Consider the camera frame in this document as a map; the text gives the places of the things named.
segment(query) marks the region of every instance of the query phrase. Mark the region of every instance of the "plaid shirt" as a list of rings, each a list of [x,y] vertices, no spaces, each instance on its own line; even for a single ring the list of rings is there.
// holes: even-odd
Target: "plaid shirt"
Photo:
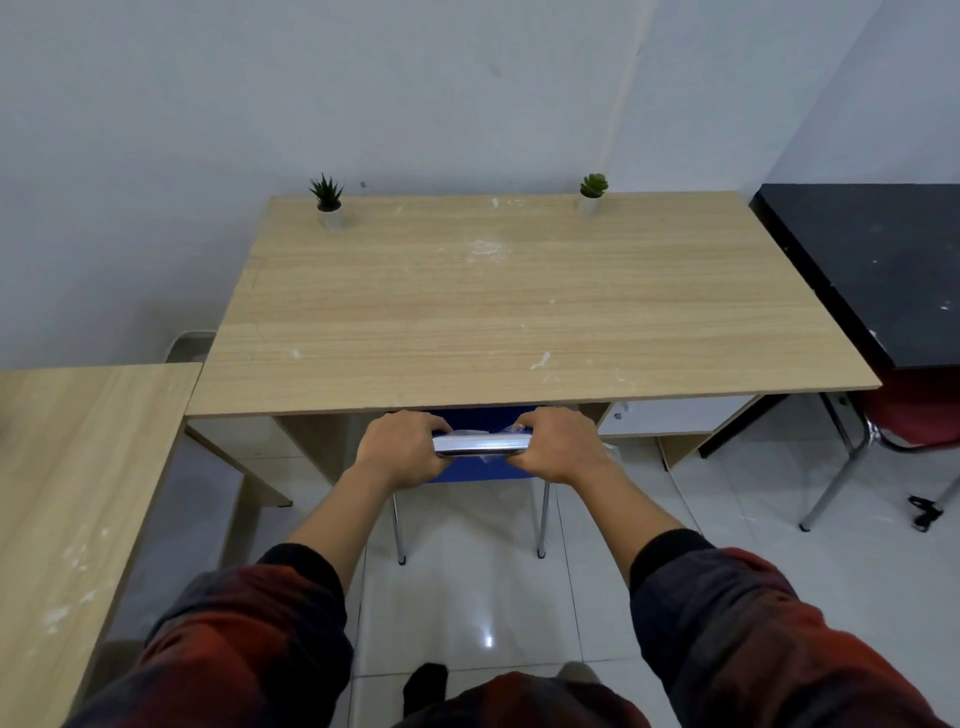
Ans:
[[[829,629],[772,565],[699,534],[662,534],[637,556],[630,608],[644,660],[684,726],[943,726],[853,635]],[[257,564],[198,577],[137,666],[67,725],[323,726],[353,649],[326,560],[275,546]],[[402,726],[648,726],[601,685],[512,672]]]

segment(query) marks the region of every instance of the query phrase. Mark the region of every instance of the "black sock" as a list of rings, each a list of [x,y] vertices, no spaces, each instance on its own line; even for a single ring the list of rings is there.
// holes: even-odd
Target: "black sock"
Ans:
[[[424,663],[403,686],[403,717],[446,700],[446,665]]]

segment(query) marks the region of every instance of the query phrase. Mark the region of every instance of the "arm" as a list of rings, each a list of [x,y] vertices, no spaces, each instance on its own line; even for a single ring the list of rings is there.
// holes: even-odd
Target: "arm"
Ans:
[[[195,579],[136,667],[68,725],[329,724],[353,657],[343,585],[390,493],[444,469],[432,429],[449,427],[422,412],[372,423],[356,464],[287,543]]]
[[[682,725],[944,725],[774,566],[714,548],[636,491],[587,418],[541,408],[519,422],[534,435],[513,462],[584,500],[629,585],[643,658]]]

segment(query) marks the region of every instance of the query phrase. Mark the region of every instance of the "light wood tabletop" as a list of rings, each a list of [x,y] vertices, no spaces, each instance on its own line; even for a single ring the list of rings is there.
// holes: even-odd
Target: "light wood tabletop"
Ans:
[[[0,725],[66,719],[200,369],[0,373]]]
[[[733,192],[274,198],[192,416],[878,382]]]

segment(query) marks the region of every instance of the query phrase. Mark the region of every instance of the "white drawer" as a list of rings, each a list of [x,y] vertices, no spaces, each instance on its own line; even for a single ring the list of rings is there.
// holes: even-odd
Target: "white drawer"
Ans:
[[[601,435],[668,435],[712,432],[753,397],[615,402],[600,422]]]

